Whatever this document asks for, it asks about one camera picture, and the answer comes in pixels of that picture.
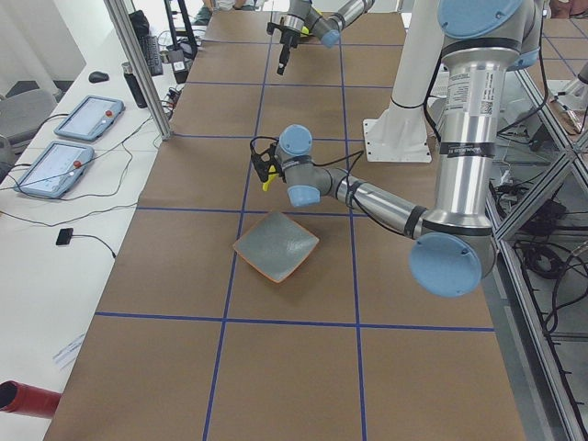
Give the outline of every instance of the chair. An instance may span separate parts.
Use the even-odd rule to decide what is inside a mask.
[[[46,90],[29,90],[6,98],[0,96],[0,182],[57,106]]]

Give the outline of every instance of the white desk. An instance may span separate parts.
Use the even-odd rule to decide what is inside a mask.
[[[113,127],[92,145],[96,155],[122,141],[141,125],[150,114],[135,105],[122,76],[120,64],[126,61],[114,31],[96,51],[96,56],[73,83],[53,113],[71,111],[85,96],[98,95],[122,99],[126,110]],[[95,70],[107,72],[110,80],[90,84],[88,75]],[[175,85],[169,65],[164,75],[153,78],[160,97]],[[40,130],[23,153],[21,163],[31,163],[47,144],[57,139],[53,129],[59,119],[50,121]],[[108,198],[81,198],[76,201],[36,200],[8,189],[0,191],[0,210],[10,214],[55,223],[83,216],[93,210],[108,209],[134,203],[147,179],[157,154],[160,138],[150,121],[141,132],[125,142],[134,158],[124,177],[120,191]],[[97,159],[81,181],[65,196],[88,193],[108,194],[114,191],[129,155],[119,146]],[[14,172],[14,177],[22,172]],[[7,178],[2,187],[11,187]],[[134,208],[69,222],[74,234],[93,234],[117,252],[129,227]],[[52,357],[78,335],[85,333],[100,299],[114,259],[99,241],[73,238],[66,247],[55,246],[60,228],[42,227],[0,215],[0,267],[2,268],[2,308],[0,341],[2,363],[0,381],[13,379],[41,388],[63,391],[73,363],[63,370]],[[0,439],[18,441],[41,440],[50,421],[0,413]]]

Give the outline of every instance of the black bottle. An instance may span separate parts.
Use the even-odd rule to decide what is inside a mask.
[[[135,103],[137,103],[138,108],[145,108],[147,107],[147,101],[145,101],[145,97],[143,96],[143,92],[139,87],[139,82],[137,78],[132,72],[132,67],[130,67],[130,63],[124,62],[122,64],[122,72],[127,80],[127,85],[129,85],[130,92],[132,93],[132,97],[135,98]]]

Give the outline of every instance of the tablet screen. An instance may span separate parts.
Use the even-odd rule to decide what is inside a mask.
[[[53,144],[42,160],[20,183],[23,191],[27,192],[27,189],[55,191],[83,151],[84,149],[72,145]]]
[[[65,125],[60,127],[73,135],[88,136],[104,119],[106,111],[112,109],[115,103],[99,98],[88,98],[84,105],[77,109]]]

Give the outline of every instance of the computer mouse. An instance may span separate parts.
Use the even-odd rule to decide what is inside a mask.
[[[108,81],[110,77],[107,73],[94,71],[88,76],[88,81],[90,83],[102,83],[103,81]]]

